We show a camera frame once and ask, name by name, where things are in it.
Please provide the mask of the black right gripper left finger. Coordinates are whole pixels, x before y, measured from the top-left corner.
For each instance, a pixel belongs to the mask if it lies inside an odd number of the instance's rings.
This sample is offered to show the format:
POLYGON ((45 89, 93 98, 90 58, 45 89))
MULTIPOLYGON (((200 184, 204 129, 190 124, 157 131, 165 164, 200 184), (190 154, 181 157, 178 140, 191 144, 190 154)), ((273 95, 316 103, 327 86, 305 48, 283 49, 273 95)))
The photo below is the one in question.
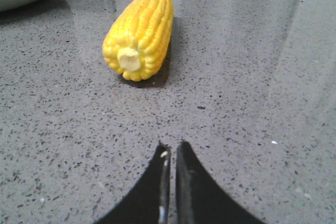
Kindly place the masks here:
POLYGON ((167 223, 170 202, 171 149, 159 143, 133 188, 96 223, 167 223))

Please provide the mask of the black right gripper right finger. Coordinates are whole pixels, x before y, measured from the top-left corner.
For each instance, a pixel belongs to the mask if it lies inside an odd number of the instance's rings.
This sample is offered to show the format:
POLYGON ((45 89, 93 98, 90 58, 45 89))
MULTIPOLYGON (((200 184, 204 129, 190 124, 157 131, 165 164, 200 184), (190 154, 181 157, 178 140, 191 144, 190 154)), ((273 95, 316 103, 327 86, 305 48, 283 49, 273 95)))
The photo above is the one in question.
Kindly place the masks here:
POLYGON ((211 178, 189 142, 181 142, 176 155, 178 223, 259 223, 211 178))

